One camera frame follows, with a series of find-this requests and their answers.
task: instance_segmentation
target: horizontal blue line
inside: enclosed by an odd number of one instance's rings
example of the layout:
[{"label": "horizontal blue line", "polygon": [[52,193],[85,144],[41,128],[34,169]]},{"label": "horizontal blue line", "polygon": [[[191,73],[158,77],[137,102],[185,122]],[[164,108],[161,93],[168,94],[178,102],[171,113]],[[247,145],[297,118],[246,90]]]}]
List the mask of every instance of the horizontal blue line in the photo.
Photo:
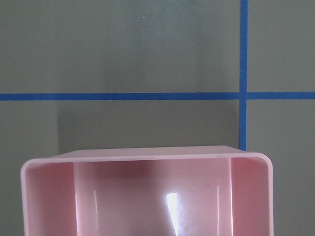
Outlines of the horizontal blue line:
[{"label": "horizontal blue line", "polygon": [[0,94],[0,101],[235,100],[238,98],[238,92]]},{"label": "horizontal blue line", "polygon": [[248,92],[247,99],[315,99],[315,92]]}]

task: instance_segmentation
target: gray floor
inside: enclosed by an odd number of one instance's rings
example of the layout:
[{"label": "gray floor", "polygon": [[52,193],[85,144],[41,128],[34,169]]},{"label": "gray floor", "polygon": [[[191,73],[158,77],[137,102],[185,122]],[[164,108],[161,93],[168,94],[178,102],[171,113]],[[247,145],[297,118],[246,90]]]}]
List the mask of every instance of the gray floor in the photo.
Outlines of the gray floor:
[{"label": "gray floor", "polygon": [[[249,91],[315,91],[315,2],[249,1]],[[238,91],[239,2],[0,3],[0,93]],[[248,101],[274,164],[275,235],[314,235],[315,100]],[[77,149],[238,146],[238,101],[0,102],[0,234],[23,235],[19,171]]]}]

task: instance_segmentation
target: pink container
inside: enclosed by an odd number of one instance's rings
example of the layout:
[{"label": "pink container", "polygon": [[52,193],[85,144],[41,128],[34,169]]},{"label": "pink container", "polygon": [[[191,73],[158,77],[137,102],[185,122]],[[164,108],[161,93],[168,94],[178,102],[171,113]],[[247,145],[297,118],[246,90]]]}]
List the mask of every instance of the pink container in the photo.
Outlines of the pink container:
[{"label": "pink container", "polygon": [[225,146],[80,150],[26,162],[26,236],[273,236],[272,164]]}]

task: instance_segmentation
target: pink plastic bin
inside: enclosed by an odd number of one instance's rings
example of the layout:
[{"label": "pink plastic bin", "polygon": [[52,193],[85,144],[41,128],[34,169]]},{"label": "pink plastic bin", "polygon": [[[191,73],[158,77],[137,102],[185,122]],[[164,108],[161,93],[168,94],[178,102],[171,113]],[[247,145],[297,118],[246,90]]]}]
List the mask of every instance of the pink plastic bin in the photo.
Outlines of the pink plastic bin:
[{"label": "pink plastic bin", "polygon": [[80,150],[26,162],[26,236],[273,236],[272,164],[225,146]]}]

